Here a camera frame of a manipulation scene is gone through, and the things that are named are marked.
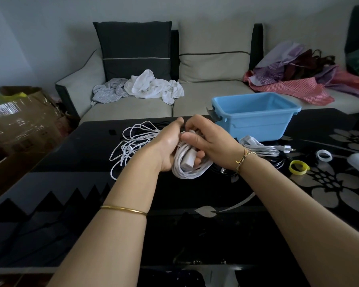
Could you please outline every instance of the pile of clothes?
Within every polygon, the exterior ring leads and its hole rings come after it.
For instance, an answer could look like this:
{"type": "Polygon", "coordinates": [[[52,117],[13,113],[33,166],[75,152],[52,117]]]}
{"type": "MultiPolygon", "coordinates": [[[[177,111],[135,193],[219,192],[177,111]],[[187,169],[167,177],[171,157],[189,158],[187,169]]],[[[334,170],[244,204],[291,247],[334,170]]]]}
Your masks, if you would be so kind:
{"type": "Polygon", "coordinates": [[[359,98],[358,76],[341,70],[334,56],[304,51],[304,45],[292,41],[279,43],[253,71],[245,73],[243,81],[255,91],[287,94],[319,106],[334,101],[326,88],[359,98]]]}
{"type": "Polygon", "coordinates": [[[112,78],[103,85],[94,86],[92,92],[94,94],[92,106],[98,102],[102,104],[116,102],[128,96],[141,99],[162,98],[165,103],[172,105],[175,99],[185,95],[179,82],[155,78],[151,70],[145,70],[139,76],[132,75],[129,80],[112,78]]]}

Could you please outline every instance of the black glass table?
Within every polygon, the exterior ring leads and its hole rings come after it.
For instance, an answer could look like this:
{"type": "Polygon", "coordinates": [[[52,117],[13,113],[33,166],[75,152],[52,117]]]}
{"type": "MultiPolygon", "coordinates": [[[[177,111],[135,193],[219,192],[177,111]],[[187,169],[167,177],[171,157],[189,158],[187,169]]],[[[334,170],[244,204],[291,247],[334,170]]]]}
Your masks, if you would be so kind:
{"type": "MultiPolygon", "coordinates": [[[[0,274],[56,270],[114,184],[109,157],[122,131],[143,121],[83,123],[0,197],[0,274]]],[[[296,149],[280,171],[359,230],[359,172],[346,160],[359,152],[359,121],[335,109],[303,110],[275,143],[296,149]],[[317,163],[319,149],[330,151],[333,161],[317,163]],[[292,159],[311,170],[293,176],[292,159]]],[[[114,175],[120,171],[116,168],[114,175]]],[[[241,205],[251,193],[242,178],[235,181],[215,167],[192,180],[161,173],[147,218],[142,266],[297,266],[261,201],[254,197],[241,205]]]]}

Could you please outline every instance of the left hand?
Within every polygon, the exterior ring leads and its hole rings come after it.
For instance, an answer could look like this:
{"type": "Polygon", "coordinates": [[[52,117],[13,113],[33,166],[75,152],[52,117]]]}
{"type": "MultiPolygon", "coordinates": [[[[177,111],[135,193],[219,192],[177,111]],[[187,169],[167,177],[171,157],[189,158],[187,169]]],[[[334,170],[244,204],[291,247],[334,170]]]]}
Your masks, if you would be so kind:
{"type": "MultiPolygon", "coordinates": [[[[147,146],[153,147],[159,154],[161,161],[161,171],[169,171],[172,168],[174,161],[174,152],[179,142],[181,134],[181,127],[184,123],[182,117],[171,122],[155,137],[147,146]]],[[[205,156],[203,151],[197,153],[197,158],[194,162],[194,167],[201,163],[201,159],[205,156]]]]}

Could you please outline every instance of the wall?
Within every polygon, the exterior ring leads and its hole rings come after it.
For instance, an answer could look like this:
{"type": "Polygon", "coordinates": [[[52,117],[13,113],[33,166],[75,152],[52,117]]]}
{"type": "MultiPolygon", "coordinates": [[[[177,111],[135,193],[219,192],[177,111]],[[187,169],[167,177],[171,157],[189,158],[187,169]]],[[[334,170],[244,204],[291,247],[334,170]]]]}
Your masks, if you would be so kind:
{"type": "Polygon", "coordinates": [[[38,85],[38,80],[0,12],[0,86],[3,85],[38,85]]]}
{"type": "Polygon", "coordinates": [[[0,0],[0,9],[44,87],[80,68],[99,47],[93,21],[173,21],[256,13],[258,21],[309,14],[342,0],[0,0]]]}

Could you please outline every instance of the red checkered cloth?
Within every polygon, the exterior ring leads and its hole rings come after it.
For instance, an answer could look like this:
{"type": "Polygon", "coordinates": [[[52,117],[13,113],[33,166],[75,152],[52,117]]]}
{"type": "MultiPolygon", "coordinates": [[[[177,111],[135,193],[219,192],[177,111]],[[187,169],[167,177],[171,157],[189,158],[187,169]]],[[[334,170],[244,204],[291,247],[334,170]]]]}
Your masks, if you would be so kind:
{"type": "Polygon", "coordinates": [[[324,85],[318,84],[314,77],[302,78],[301,80],[289,80],[286,82],[279,81],[269,85],[256,86],[249,79],[252,75],[252,71],[246,72],[244,82],[249,82],[249,86],[255,91],[287,94],[317,106],[325,106],[335,101],[334,98],[325,91],[324,85]]]}

